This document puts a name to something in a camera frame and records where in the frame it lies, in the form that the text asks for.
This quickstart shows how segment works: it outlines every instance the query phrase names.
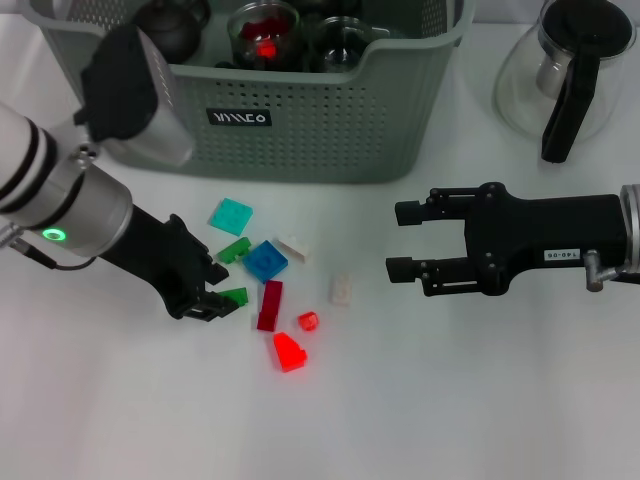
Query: blue lego brick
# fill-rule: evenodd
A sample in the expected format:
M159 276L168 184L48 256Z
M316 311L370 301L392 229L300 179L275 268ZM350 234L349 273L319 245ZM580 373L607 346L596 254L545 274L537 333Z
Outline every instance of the blue lego brick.
M267 283L289 265L284 255L268 241L257 246L242 262L262 283Z
M220 202L209 224L239 237L249 223L251 215L253 215L251 207L225 198Z

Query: red sloped lego piece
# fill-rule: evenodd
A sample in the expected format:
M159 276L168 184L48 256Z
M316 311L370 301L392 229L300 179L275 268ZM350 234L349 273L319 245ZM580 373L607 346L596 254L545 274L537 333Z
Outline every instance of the red sloped lego piece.
M278 352L278 359L283 372L290 372L304 367L307 361L307 352L300 348L286 333L276 333L273 336L273 344Z

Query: white lego brick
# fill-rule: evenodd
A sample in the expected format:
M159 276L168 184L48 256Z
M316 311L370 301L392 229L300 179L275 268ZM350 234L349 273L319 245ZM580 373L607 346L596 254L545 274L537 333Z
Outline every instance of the white lego brick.
M348 307L351 305L351 275L341 273L334 275L331 280L331 303Z
M306 262L311 255L311 251L308 245L300 242L296 237L278 237L276 239L283 250L289 252L301 262Z

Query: glass coffee pot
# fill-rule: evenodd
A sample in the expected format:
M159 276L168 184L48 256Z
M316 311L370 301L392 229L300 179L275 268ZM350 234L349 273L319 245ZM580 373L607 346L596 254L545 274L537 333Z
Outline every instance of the glass coffee pot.
M633 21L607 0L548 0L496 80L494 104L514 130L542 139L542 158L567 159L598 132L620 94Z

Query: red lego brick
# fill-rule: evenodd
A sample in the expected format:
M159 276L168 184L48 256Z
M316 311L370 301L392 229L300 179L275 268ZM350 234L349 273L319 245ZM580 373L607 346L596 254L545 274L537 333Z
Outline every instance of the red lego brick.
M283 372L290 372L304 367L307 361L307 352L300 348L286 333L276 333L273 336L273 344L278 352L278 359Z
M269 280L264 289L262 310L258 315L258 330L275 332L278 312L280 311L280 300L282 300L282 282Z
M307 332L312 332L316 328L318 328L318 315L314 312L305 313L304 315L300 315L298 317L298 323L303 330Z

